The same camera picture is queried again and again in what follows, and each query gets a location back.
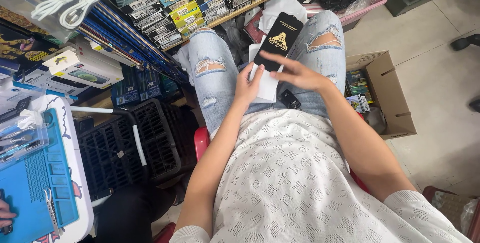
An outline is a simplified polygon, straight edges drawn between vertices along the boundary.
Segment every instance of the white knit top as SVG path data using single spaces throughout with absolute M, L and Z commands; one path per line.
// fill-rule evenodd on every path
M 243 117 L 213 206 L 171 243 L 471 242 L 416 191 L 383 203 L 351 178 L 328 119 L 269 110 Z

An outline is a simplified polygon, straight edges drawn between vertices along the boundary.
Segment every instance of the hand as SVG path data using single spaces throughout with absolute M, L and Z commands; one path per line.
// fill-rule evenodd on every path
M 253 62 L 250 62 L 237 75 L 237 86 L 235 88 L 235 97 L 233 98 L 233 105 L 239 105 L 247 111 L 248 105 L 254 101 L 258 94 L 258 87 L 260 85 L 260 78 L 262 77 L 264 65 L 260 65 L 255 71 L 255 76 L 252 81 L 248 81 L 248 74 L 254 67 Z
M 324 86 L 330 83 L 333 84 L 327 77 L 309 69 L 298 61 L 287 59 L 284 56 L 271 54 L 266 51 L 260 51 L 260 55 L 265 59 L 277 62 L 284 66 L 282 72 L 270 72 L 270 76 L 277 80 L 286 81 L 298 88 L 313 91 L 319 91 Z
M 17 214 L 10 212 L 10 206 L 8 205 L 8 203 L 5 203 L 4 201 L 0 200 L 0 217 L 12 218 L 16 216 Z M 0 220 L 0 228 L 9 226 L 11 223 L 12 221 L 9 219 Z

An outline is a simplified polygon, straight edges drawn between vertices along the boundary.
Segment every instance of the white cable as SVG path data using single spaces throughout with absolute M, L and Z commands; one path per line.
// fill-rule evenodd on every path
M 35 10 L 32 11 L 32 18 L 41 21 L 48 15 L 52 15 L 60 10 L 65 4 L 75 0 L 48 0 L 39 3 Z M 88 8 L 100 0 L 78 0 L 78 2 L 67 8 L 62 15 L 60 15 L 60 25 L 69 30 L 76 29 L 84 20 Z

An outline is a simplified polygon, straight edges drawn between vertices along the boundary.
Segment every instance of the light blue jeans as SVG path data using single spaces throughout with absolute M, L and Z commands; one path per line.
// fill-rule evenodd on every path
M 311 45 L 317 37 L 326 33 L 333 33 L 341 46 L 335 43 Z M 297 60 L 328 77 L 344 93 L 345 42 L 342 25 L 333 12 L 325 10 L 308 20 L 289 52 L 288 58 Z M 197 30 L 192 33 L 189 61 L 201 112 L 208 132 L 212 133 L 220 126 L 232 104 L 237 83 L 237 67 L 227 44 L 213 30 Z M 282 82 L 277 87 L 277 96 L 280 96 L 285 89 L 295 94 L 302 105 L 300 107 L 302 111 L 328 118 L 324 101 L 318 93 Z M 280 101 L 252 103 L 245 114 L 286 108 Z

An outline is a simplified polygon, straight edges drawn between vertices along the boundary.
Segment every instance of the wooden shelf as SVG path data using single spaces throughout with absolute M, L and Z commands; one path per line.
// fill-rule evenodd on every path
M 252 8 L 254 8 L 255 6 L 258 6 L 259 4 L 261 4 L 261 3 L 265 2 L 265 1 L 268 1 L 268 0 L 258 0 L 258 1 L 255 1 L 255 0 L 254 0 L 251 5 L 246 6 L 246 7 L 242 8 L 242 9 L 239 9 L 239 10 L 233 12 L 233 13 L 230 13 L 230 15 L 228 15 L 228 16 L 222 18 L 222 19 L 216 20 L 216 21 L 212 22 L 211 24 L 208 24 L 207 26 L 210 27 L 210 28 L 213 28 L 213 27 L 215 27 L 215 26 L 217 26 L 217 25 L 219 25 L 219 24 L 221 24 L 221 23 L 223 23 L 223 22 L 225 22 L 225 21 L 230 20 L 230 19 L 233 18 L 233 17 L 237 17 L 238 15 L 240 15 L 240 14 L 242 14 L 242 13 L 244 13 L 244 12 L 246 12 L 246 11 L 252 9 Z M 188 41 L 188 38 L 189 38 L 189 37 L 185 37 L 182 42 L 179 42 L 179 43 L 177 43 L 177 44 L 175 44 L 175 45 L 173 45 L 173 46 L 170 46 L 170 47 L 168 47 L 167 49 L 163 49 L 162 51 L 163 51 L 163 52 L 168 51 L 169 49 L 171 49 L 171 48 L 173 48 L 173 47 L 175 47 L 175 46 L 177 46 L 177 45 L 180 45 L 180 44 Z

